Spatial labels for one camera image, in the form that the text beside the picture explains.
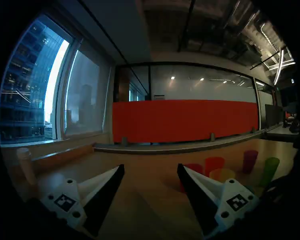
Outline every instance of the yellow cup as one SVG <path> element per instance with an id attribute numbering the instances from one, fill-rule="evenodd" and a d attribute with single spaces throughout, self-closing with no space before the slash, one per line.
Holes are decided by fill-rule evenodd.
<path id="1" fill-rule="evenodd" d="M 211 171 L 209 178 L 224 183 L 229 178 L 236 178 L 236 173 L 227 168 L 219 168 Z"/>

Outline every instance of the window sill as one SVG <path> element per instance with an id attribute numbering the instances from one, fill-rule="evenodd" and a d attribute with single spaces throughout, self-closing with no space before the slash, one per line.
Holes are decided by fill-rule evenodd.
<path id="1" fill-rule="evenodd" d="M 85 138 L 90 138 L 90 137 L 99 136 L 103 134 L 106 133 L 95 132 L 89 134 L 77 134 L 77 135 L 66 136 L 66 139 L 55 139 L 55 140 L 48 140 L 48 141 L 41 141 L 41 142 L 26 142 L 26 143 L 15 143 L 15 144 L 0 144 L 0 147 L 1 148 L 22 148 L 22 147 L 29 147 L 29 146 L 41 146 L 41 145 L 54 144 L 58 142 L 61 143 L 65 141 L 85 139 Z"/>

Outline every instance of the small sign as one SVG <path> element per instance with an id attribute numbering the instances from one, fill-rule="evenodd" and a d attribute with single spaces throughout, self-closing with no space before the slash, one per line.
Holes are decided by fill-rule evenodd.
<path id="1" fill-rule="evenodd" d="M 241 196 L 240 194 L 238 194 L 238 195 L 234 196 L 233 198 L 230 198 L 229 200 L 227 200 L 227 203 L 230 205 L 230 207 L 234 211 L 238 211 L 244 205 L 246 205 L 248 203 L 248 201 L 245 200 L 243 196 Z"/>
<path id="2" fill-rule="evenodd" d="M 62 194 L 60 197 L 57 198 L 57 200 L 54 201 L 54 203 L 59 208 L 67 212 L 76 203 L 76 201 Z"/>
<path id="3" fill-rule="evenodd" d="M 164 100 L 164 95 L 154 95 L 155 100 Z"/>

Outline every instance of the skyscraper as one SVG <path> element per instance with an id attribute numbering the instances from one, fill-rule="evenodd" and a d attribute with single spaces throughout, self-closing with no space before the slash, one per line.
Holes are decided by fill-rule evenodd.
<path id="1" fill-rule="evenodd" d="M 0 97 L 0 143 L 44 141 L 44 101 L 63 38 L 36 20 L 9 62 Z"/>

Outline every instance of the green cup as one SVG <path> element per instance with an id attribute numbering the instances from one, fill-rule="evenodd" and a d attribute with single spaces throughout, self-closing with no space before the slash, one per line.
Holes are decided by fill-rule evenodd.
<path id="1" fill-rule="evenodd" d="M 271 182 L 276 170 L 278 168 L 280 160 L 278 158 L 268 158 L 264 165 L 264 170 L 259 187 L 266 187 Z"/>

